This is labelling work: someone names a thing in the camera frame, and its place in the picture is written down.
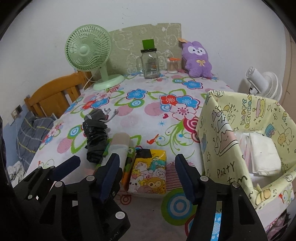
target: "floral tablecloth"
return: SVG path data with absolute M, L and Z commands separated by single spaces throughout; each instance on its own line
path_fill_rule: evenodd
M 63 179 L 79 182 L 91 175 L 95 165 L 86 160 L 86 137 L 82 122 L 94 108 L 113 110 L 118 114 L 107 123 L 109 137 L 118 132 L 131 136 L 132 146 L 165 150 L 167 154 L 167 192 L 163 199 L 149 199 L 119 193 L 115 199 L 128 213 L 131 228 L 121 240 L 186 240 L 196 207 L 185 198 L 176 170 L 175 156 L 182 153 L 200 173 L 203 160 L 195 127 L 206 92 L 232 91 L 223 81 L 190 78 L 162 72 L 147 80 L 140 74 L 126 76 L 124 82 L 104 91 L 87 89 L 61 116 L 48 133 L 27 171 L 59 165 L 73 155 L 81 165 Z M 216 214 L 212 240 L 218 239 L 221 214 Z

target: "silver screw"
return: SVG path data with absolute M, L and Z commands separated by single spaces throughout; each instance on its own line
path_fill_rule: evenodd
M 61 187 L 62 185 L 63 185 L 62 182 L 56 182 L 56 183 L 55 183 L 55 186 L 56 186 L 57 188 Z
M 124 219 L 125 216 L 126 216 L 126 215 L 124 214 L 124 212 L 117 212 L 117 213 L 115 214 L 115 217 L 116 217 L 117 219 Z
M 237 183 L 237 182 L 233 182 L 232 185 L 233 185 L 235 188 L 239 188 L 239 186 L 240 186 L 239 183 Z
M 203 182 L 207 182 L 209 180 L 209 178 L 207 176 L 201 176 L 200 179 L 203 181 Z
M 92 175 L 87 176 L 87 177 L 86 177 L 86 180 L 89 181 L 89 182 L 91 182 L 91 181 L 94 180 L 94 176 L 92 176 Z

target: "yellow bow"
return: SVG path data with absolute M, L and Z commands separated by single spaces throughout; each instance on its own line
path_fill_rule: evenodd
M 200 66 L 205 66 L 205 61 L 204 60 L 197 60 L 196 62 L 198 62 L 200 64 Z

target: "green fan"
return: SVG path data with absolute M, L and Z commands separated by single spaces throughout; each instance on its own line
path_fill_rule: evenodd
M 101 79 L 94 84 L 94 90 L 111 88 L 124 81 L 120 74 L 108 76 L 106 62 L 111 52 L 109 33 L 97 25 L 83 25 L 69 36 L 65 54 L 70 65 L 80 71 L 99 68 Z

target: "yellow tissue package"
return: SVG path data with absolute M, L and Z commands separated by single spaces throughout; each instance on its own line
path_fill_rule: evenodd
M 136 153 L 128 192 L 165 194 L 166 153 L 140 149 Z

